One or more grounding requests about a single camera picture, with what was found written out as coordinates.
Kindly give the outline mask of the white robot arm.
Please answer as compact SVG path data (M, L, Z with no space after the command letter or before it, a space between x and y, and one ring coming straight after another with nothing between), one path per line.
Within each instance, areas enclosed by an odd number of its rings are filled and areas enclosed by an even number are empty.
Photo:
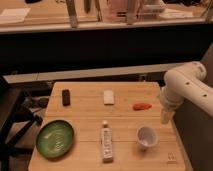
M169 69L164 74L165 86L160 90L161 123L167 124L185 99L213 117L213 88L203 83L205 66L198 61Z

